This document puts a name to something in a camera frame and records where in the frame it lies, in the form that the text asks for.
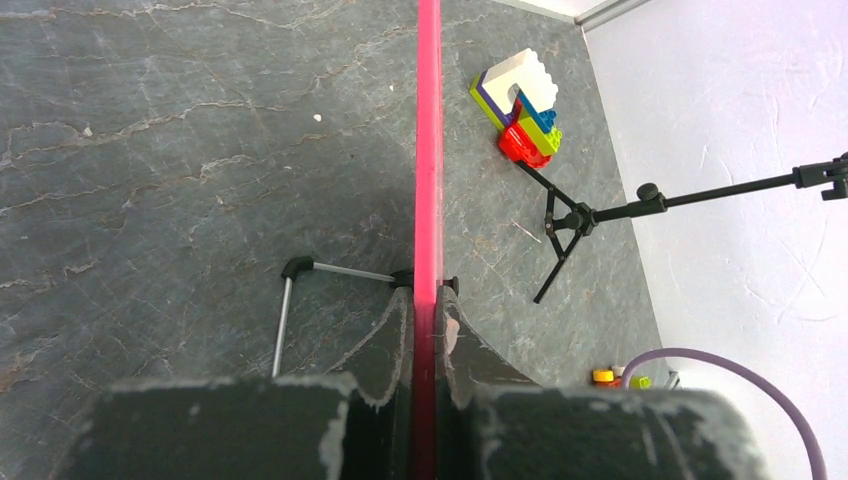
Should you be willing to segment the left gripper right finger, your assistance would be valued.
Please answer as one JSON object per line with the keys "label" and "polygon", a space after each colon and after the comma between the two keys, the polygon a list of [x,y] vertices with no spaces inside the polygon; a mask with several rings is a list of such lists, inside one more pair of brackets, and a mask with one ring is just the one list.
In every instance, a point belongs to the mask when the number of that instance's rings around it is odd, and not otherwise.
{"label": "left gripper right finger", "polygon": [[437,477],[478,479],[478,390],[536,383],[471,327],[448,286],[438,289],[435,353]]}

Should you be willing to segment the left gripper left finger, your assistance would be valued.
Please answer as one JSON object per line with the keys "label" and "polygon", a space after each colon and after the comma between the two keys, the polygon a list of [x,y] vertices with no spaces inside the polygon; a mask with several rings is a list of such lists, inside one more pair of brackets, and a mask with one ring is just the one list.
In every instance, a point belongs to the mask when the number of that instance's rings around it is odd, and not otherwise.
{"label": "left gripper left finger", "polygon": [[413,292],[392,294],[377,325],[332,371],[324,421],[326,479],[404,479],[412,423]]}

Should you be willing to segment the pink framed whiteboard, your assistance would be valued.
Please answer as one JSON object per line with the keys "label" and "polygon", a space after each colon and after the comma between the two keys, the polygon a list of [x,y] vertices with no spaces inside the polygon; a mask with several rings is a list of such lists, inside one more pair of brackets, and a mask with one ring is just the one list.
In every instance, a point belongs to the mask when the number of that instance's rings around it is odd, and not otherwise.
{"label": "pink framed whiteboard", "polygon": [[414,349],[409,477],[437,474],[435,325],[442,279],[442,22],[439,1],[417,6]]}

